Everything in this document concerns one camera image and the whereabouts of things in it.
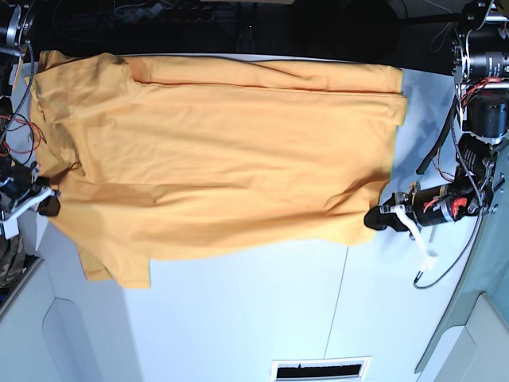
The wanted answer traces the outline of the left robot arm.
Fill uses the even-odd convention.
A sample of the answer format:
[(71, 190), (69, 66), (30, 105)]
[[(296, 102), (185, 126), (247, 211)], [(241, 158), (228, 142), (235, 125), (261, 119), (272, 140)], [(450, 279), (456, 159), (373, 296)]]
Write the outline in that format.
[(406, 193), (364, 217), (368, 228), (406, 232), (403, 217), (418, 227), (481, 216), (505, 182), (496, 175), (499, 153), (508, 132), (508, 3), (471, 1), (460, 13), (452, 35), (455, 96), (437, 141), (416, 172), (437, 162), (447, 137), (452, 137), (457, 161), (453, 178), (430, 189), (413, 184)]

